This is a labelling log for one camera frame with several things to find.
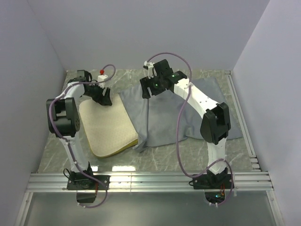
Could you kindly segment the cream quilted pillow yellow edge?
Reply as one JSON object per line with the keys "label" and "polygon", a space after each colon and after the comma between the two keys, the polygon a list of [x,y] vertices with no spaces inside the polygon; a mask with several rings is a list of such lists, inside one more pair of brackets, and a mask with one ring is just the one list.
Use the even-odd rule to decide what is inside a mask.
{"label": "cream quilted pillow yellow edge", "polygon": [[138,144],[138,134],[119,94],[112,96],[111,106],[85,100],[79,105],[79,114],[95,156],[106,158]]}

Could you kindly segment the grey pillowcase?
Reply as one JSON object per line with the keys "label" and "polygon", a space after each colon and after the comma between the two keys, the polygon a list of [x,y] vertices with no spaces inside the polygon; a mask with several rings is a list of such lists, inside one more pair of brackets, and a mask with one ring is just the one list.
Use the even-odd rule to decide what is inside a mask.
{"label": "grey pillowcase", "polygon": [[179,141],[188,137],[202,139],[202,119],[189,104],[181,114],[179,129],[176,128],[184,100],[171,91],[143,99],[141,86],[135,85],[121,91],[119,95],[138,134],[138,144],[134,147],[137,152],[148,147],[174,144],[176,138]]}

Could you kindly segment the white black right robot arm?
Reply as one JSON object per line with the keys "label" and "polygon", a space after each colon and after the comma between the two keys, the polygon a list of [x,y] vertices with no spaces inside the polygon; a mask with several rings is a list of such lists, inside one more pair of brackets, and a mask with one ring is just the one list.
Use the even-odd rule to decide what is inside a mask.
{"label": "white black right robot arm", "polygon": [[167,60],[144,62],[148,75],[140,80],[142,97],[149,99],[169,90],[189,104],[202,119],[200,134],[207,143],[208,168],[202,179],[205,188],[220,187],[228,174],[225,144],[231,129],[230,111],[225,102],[218,103],[199,90],[181,71],[174,72]]}

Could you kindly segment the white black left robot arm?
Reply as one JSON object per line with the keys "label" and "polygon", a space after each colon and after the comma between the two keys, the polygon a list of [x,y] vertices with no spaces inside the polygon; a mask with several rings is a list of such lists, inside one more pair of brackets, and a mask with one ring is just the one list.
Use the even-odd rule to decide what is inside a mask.
{"label": "white black left robot arm", "polygon": [[107,76],[104,69],[100,70],[99,78],[94,80],[86,70],[78,70],[77,77],[68,81],[66,88],[54,99],[46,101],[48,127],[52,134],[63,144],[71,164],[68,182],[83,189],[90,189],[100,183],[93,175],[89,161],[85,158],[79,140],[80,117],[76,102],[82,97],[90,97],[102,106],[111,106],[110,88],[105,82]]}

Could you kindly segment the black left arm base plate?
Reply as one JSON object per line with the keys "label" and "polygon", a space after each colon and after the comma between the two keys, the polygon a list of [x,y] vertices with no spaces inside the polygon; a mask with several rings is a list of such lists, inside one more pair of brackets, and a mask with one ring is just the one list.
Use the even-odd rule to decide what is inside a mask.
{"label": "black left arm base plate", "polygon": [[80,173],[69,176],[67,190],[105,190],[109,188],[109,175],[92,175],[97,181]]}

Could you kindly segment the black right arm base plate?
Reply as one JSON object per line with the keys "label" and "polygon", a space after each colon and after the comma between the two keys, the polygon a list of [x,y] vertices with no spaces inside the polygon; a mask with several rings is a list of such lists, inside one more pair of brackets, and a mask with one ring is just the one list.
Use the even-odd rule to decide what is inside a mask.
{"label": "black right arm base plate", "polygon": [[193,189],[212,190],[212,189],[230,189],[234,188],[231,174],[203,174],[189,182]]}

